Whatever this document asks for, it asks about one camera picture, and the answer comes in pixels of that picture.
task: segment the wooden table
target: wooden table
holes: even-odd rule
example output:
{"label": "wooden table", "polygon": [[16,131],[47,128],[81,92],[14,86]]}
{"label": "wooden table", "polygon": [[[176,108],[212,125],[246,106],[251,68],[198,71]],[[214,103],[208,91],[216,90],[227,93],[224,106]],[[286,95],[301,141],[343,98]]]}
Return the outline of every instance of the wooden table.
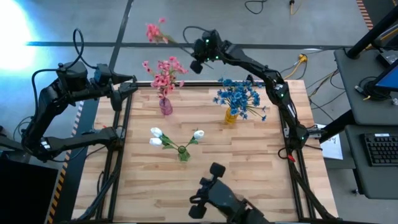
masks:
{"label": "wooden table", "polygon": [[[289,81],[289,87],[299,119],[302,124],[312,126],[304,82]],[[225,217],[211,205],[207,205],[202,220],[188,216],[191,207],[188,199],[196,194],[201,177],[210,177],[212,162],[226,167],[221,180],[236,194],[245,196],[269,221],[297,221],[287,161],[277,156],[277,151],[284,147],[277,107],[269,101],[264,89],[257,90],[261,106],[268,107],[267,120],[262,122],[260,117],[250,114],[248,120],[239,119],[236,124],[227,125],[224,123],[226,107],[212,102],[218,89],[183,87],[174,91],[169,97],[174,108],[170,116],[161,114],[156,90],[139,88],[134,93],[115,222],[225,222]],[[109,100],[102,98],[95,128],[111,126],[113,116]],[[199,140],[199,145],[188,147],[191,159],[184,163],[178,161],[175,150],[149,144],[152,127],[163,130],[177,144],[188,142],[196,128],[204,130],[205,137]],[[307,144],[319,146],[313,139]],[[92,146],[88,152],[99,147]],[[337,215],[322,152],[305,147],[303,154],[311,189],[326,209]],[[106,150],[87,158],[73,218],[80,216],[94,200],[105,159]],[[300,196],[308,216],[302,191]]]}

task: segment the black keyboard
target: black keyboard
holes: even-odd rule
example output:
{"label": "black keyboard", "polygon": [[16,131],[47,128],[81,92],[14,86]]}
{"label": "black keyboard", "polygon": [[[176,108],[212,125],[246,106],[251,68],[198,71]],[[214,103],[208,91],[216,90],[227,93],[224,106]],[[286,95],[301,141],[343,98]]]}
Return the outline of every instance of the black keyboard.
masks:
{"label": "black keyboard", "polygon": [[370,166],[398,166],[398,134],[361,134]]}

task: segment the glass vase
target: glass vase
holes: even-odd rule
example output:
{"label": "glass vase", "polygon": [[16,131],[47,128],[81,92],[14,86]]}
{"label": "glass vase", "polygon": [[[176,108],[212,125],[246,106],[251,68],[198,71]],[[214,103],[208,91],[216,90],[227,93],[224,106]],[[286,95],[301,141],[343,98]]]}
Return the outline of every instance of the glass vase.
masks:
{"label": "glass vase", "polygon": [[177,151],[178,151],[178,159],[180,160],[180,162],[187,162],[191,157],[185,146],[178,147]]}
{"label": "glass vase", "polygon": [[236,119],[238,118],[238,115],[231,115],[231,108],[228,108],[225,112],[225,122],[227,124],[234,124],[236,122]]}
{"label": "glass vase", "polygon": [[163,98],[159,101],[160,111],[163,115],[170,115],[173,113],[173,106],[169,99]]}

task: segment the white flower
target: white flower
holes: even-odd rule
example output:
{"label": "white flower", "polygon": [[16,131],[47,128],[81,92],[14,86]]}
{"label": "white flower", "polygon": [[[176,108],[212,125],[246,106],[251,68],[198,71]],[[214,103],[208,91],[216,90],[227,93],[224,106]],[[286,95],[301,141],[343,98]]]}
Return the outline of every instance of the white flower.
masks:
{"label": "white flower", "polygon": [[160,130],[159,128],[151,128],[150,131],[157,138],[159,138],[163,135],[162,130]]}
{"label": "white flower", "polygon": [[205,132],[202,130],[195,131],[195,133],[193,133],[193,137],[197,140],[202,139],[204,136],[205,136]]}
{"label": "white flower", "polygon": [[151,138],[149,140],[149,144],[151,144],[153,146],[161,146],[162,145],[162,140],[160,140],[160,138]]}

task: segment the gray floor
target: gray floor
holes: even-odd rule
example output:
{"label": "gray floor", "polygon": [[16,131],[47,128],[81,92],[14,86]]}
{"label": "gray floor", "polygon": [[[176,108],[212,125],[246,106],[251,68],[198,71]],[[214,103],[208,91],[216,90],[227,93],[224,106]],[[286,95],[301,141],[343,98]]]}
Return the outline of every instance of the gray floor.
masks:
{"label": "gray floor", "polygon": [[[75,59],[73,47],[24,47],[22,41],[69,42],[72,31],[79,27],[86,42],[115,42],[122,21],[127,0],[2,0],[0,12],[13,13],[8,21],[16,21],[13,32],[0,37],[0,125],[6,133],[12,132],[18,122],[33,113],[34,100],[31,88],[31,74],[41,68],[54,68],[59,62]],[[362,15],[355,0],[306,0],[299,12],[289,15],[288,0],[269,0],[260,15],[253,15],[244,8],[240,0],[135,0],[129,14],[123,42],[147,42],[145,23],[155,23],[159,17],[167,22],[162,30],[183,42],[182,29],[185,26],[216,28],[223,39],[239,44],[283,44],[283,45],[352,45],[367,32]],[[253,4],[253,10],[259,5]],[[0,21],[1,27],[7,21]],[[200,36],[197,30],[189,30],[187,38],[193,41]],[[89,63],[109,63],[112,47],[87,47],[84,57]],[[299,53],[312,50],[255,50],[245,52],[270,68],[282,70],[291,66]],[[142,61],[154,63],[169,56],[177,56],[188,68],[191,58],[179,49],[122,48],[115,71],[134,74],[140,81],[151,80],[142,68]],[[179,77],[184,80],[217,80],[220,77],[240,79],[248,74],[238,67],[212,63],[214,70],[207,67],[201,75],[192,72]],[[304,76],[306,86],[336,69],[332,51],[309,55],[308,68]],[[303,72],[301,67],[295,76]],[[54,73],[37,76],[38,90],[56,78]],[[334,84],[342,86],[340,76]],[[310,93],[316,85],[308,89]],[[313,101],[322,105],[333,99],[343,90],[325,84],[313,97]],[[332,117],[349,109],[345,95],[326,105],[323,109]],[[69,137],[77,109],[69,106],[51,124],[48,135],[60,138]],[[331,119],[320,110],[313,110],[315,121],[327,124]],[[31,163],[40,164],[32,159]],[[59,164],[45,166],[58,167]],[[333,195],[340,217],[347,220],[396,223],[398,219],[398,201],[369,200],[363,196],[354,196],[350,190],[356,188],[352,171],[328,170]]]}

